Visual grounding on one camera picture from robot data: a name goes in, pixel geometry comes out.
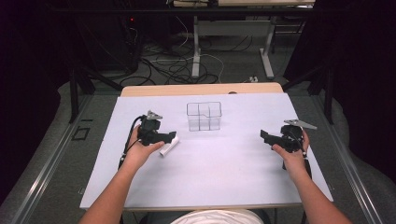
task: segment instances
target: dark background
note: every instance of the dark background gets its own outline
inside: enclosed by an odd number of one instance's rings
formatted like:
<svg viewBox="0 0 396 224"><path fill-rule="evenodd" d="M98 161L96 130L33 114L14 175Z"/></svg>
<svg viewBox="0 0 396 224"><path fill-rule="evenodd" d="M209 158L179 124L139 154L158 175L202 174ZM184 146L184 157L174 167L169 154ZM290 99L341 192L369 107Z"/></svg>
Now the dark background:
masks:
<svg viewBox="0 0 396 224"><path fill-rule="evenodd" d="M56 7L68 7L70 3L82 7L87 3L97 7L112 5L105 0L51 3ZM133 48L125 42L131 39L123 33L120 18L100 23L100 29L95 21L86 21L84 24L90 29L81 32L86 28L81 27L81 23L49 14L41 1L0 4L2 202L55 116L60 102L57 89L68 81L70 58L97 70L127 70ZM348 13L308 19L285 78L294 80L323 61L333 60L334 97L344 108L349 123L351 151L396 182L393 161L396 150L392 142L396 136L396 20L393 14L396 8L392 8L390 1L318 0L315 4L315 8L320 9L345 7ZM162 41L164 46L171 43L163 37L179 29L166 17L137 21L142 23L136 27ZM161 29L155 27L156 24L160 24ZM98 32L96 36L103 38L100 42L113 47L118 58L125 61L95 53L99 47L90 31ZM99 35L107 31L114 35ZM73 46L69 51L64 51L60 34Z"/></svg>

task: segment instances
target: gray carpet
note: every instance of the gray carpet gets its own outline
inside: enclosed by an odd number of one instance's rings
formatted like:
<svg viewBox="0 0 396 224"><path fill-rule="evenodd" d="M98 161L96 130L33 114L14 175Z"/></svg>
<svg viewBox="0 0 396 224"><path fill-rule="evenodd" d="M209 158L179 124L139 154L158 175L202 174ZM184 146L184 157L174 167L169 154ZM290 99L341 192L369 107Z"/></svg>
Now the gray carpet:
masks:
<svg viewBox="0 0 396 224"><path fill-rule="evenodd" d="M282 74L297 38L298 36L289 35L285 38L280 37L277 39L276 53L270 55L273 70L276 74L274 81L281 84L285 82ZM242 39L243 37L227 37L226 39L217 37L208 39L206 42L203 41L202 45L205 48L211 46L210 49L229 49L237 45ZM249 45L249 39L246 41L241 45L240 49ZM268 80L263 72L262 62L257 50L258 43L261 43L261 40L253 38L253 42L250 44L251 47L244 51L216 52L208 50L207 52L202 52L203 54L209 53L216 57L203 57L202 63L210 74L221 74L220 80L223 83L244 82L251 76L257 76L260 82L272 81ZM149 50L153 50L153 48L146 49L145 53L151 53ZM152 61L165 58L169 57L150 57ZM140 64L135 75L148 77L149 69L145 65ZM155 72L153 72L151 78L155 80L156 84L163 84L167 79ZM141 81L142 79L128 79L123 84L134 85ZM209 78L203 83L209 83L210 81L211 79ZM26 214L24 219L26 223L76 223L83 215L84 211L79 209L79 203L82 198L82 192L80 191L88 183L97 151L105 134L113 106L116 103L117 94L119 94L101 82L95 81L95 86L97 92L94 96L88 97L88 106L78 118L76 129L73 130L74 138L76 139L84 138L85 132L89 129L86 139L73 140L72 136L71 139L66 141L64 154L60 155L59 163L54 167L54 173L50 177L48 185L45 186L46 188L39 195L38 200L31 204L31 213ZM40 175L50 155L64 137L65 130L69 127L67 124L70 115L68 85L64 85L59 91L62 95L62 103L58 114L20 181L2 204L0 208L0 223L13 223L13 220L16 220L16 216L21 212L21 206L24 205L23 201L29 195L29 190ZM306 83L289 90L288 94L299 118L318 126L317 131L308 131L308 134L311 137L312 148L315 150L320 168L328 183L333 187L332 196L334 197L334 203L354 223L367 223L368 221L335 153L329 132L323 128L326 124L320 118L321 112L315 108L312 97L306 93ZM335 127L337 132L340 133L344 144L347 145L347 121L342 115L341 106L334 104L333 119ZM375 205L381 209L381 215L384 217L383 221L392 223L396 220L395 215L391 212L383 211L385 210L384 208L393 208L395 206L387 198L388 196L394 197L396 195L394 184L391 181L389 182L385 176L376 173L375 169L365 163L359 160L356 163L363 173L362 179L367 183L370 190L369 193L375 198ZM274 220L274 210L266 209L266 211L271 219ZM279 208L278 223L299 223L302 212L302 207ZM136 223L143 215L145 214L125 213L126 223Z"/></svg>

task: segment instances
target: person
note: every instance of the person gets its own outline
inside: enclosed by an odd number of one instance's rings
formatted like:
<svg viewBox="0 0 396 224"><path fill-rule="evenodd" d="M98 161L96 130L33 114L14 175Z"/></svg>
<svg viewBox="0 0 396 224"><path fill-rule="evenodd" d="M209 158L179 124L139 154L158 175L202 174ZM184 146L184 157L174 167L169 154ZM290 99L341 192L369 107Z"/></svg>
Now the person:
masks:
<svg viewBox="0 0 396 224"><path fill-rule="evenodd" d="M158 142L149 146L143 146L137 141L136 126L131 134L129 144L132 145L128 151L121 168L113 176L107 187L87 210L79 223L119 223L122 209L128 194L128 190L138 169L146 162L149 155L163 146L164 142ZM303 148L306 152L309 146L309 137L303 131ZM273 145L273 150L284 160L290 179L295 184L306 218L310 224L315 223L351 223L351 221L321 192L312 181L305 169L303 152L298 150L293 153L287 152L279 145ZM249 210L206 210L191 212L182 217L173 217L173 223L194 223L193 220L202 220L205 217L221 218L232 217L243 220L242 223L263 223L259 214Z"/></svg>

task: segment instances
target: gray floor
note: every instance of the gray floor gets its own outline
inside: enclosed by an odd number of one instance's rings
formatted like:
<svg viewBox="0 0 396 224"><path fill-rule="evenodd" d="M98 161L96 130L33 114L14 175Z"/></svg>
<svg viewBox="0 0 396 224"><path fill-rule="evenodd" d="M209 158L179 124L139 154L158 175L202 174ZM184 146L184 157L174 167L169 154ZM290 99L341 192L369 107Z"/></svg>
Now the gray floor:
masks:
<svg viewBox="0 0 396 224"><path fill-rule="evenodd" d="M222 83L245 82L249 77L256 76L260 82L276 81L283 84L285 82L282 77L283 71L289 61L298 36L283 35L276 39L276 52L270 55L271 64L276 74L274 80L266 78L263 72L262 61L258 52L258 46L261 45L262 40L259 38L253 38L250 44L251 46L243 51L219 52L210 50L231 49L243 39L243 36L233 38L216 37L202 41L203 48L210 46L211 43L211 47L202 52L202 54L211 55L202 58L202 64L205 65L207 71L210 74L219 76L219 80ZM247 38L238 48L243 49L249 46L249 41L250 38ZM177 49L175 50L188 50L184 47L190 45L188 43L181 48L177 48L176 46ZM148 55L152 53L149 50L155 50L155 48L146 49L144 54ZM151 56L147 58L151 61L169 59L169 57L165 56L160 56L159 58L157 56ZM114 73L107 73L107 75L114 76ZM149 69L143 64L140 64L138 71L134 74L134 76L145 77L148 75ZM151 78L155 80L156 84L160 85L164 84L167 79L155 72L153 72ZM123 85L134 85L141 81L142 79L130 79L123 82ZM210 81L211 79L207 79L204 83L209 83ZM306 85L307 83L303 83L290 90L290 99L300 119L315 123L319 127L325 127L327 124L323 121L322 114L315 107L312 97L306 93ZM88 183L97 150L105 134L115 100L119 94L119 92L111 90L101 82L95 81L95 86L97 92L94 96L80 97L80 101L82 102L81 108L85 108L85 110L78 117L76 125L73 127L67 123L71 111L68 84L63 85L59 89L62 95L62 102L56 118L49 127L45 138L19 182L2 204L0 208L0 223L76 223L83 215L84 212L78 208L82 197L81 190ZM342 114L342 107L335 103L333 113L334 127L340 133L339 135L343 144L347 146L348 128L347 121ZM73 140L72 134L69 134L76 133L78 127L90 129L86 141ZM356 197L356 192L351 187L350 180L345 175L345 170L340 164L337 153L333 149L333 142L327 137L330 133L326 129L321 129L321 131L310 132L309 134L312 136L312 147L317 150L316 155L322 172L326 180L333 187L332 195L334 197L334 203L354 222L371 223L367 221L367 215L362 211L361 204ZM61 153L56 150L60 147L64 148ZM53 166L49 167L53 157L56 157L58 160ZM389 206L387 200L384 199L384 197L386 198L384 191L378 189L390 189L386 193L389 197L394 197L394 185L391 181L387 182L385 177L375 173L372 168L364 163L358 163L358 165L361 170L365 169L365 175L362 176L362 179L370 186L370 190L377 189L377 191L374 190L370 193L372 195L381 195L379 197L374 196L377 199L377 202L375 202L376 205ZM46 182L44 184L39 181L40 177L43 177L44 174L42 173L43 167L47 167L52 171L48 176L44 176L48 179L48 183ZM375 175L375 177L367 177L367 174ZM372 183L371 180L378 179L379 176L381 176L382 182L386 182L385 187L379 187L378 184ZM34 189L35 182L43 184L43 189ZM274 210L267 209L267 212L271 219L274 220ZM278 222L299 222L301 220L301 214L301 207L278 209ZM126 223L136 223L143 215L145 214L125 213ZM382 216L384 223L392 223L393 220L396 220L394 215L392 216L388 213L382 214Z"/></svg>

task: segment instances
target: white shirt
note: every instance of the white shirt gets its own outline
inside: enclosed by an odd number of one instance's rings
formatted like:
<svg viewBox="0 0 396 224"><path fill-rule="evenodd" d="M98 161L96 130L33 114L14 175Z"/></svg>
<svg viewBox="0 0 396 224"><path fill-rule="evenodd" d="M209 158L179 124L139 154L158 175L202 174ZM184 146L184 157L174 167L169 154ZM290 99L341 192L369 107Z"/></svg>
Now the white shirt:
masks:
<svg viewBox="0 0 396 224"><path fill-rule="evenodd" d="M238 209L194 211L171 224L263 224L263 222L255 213Z"/></svg>

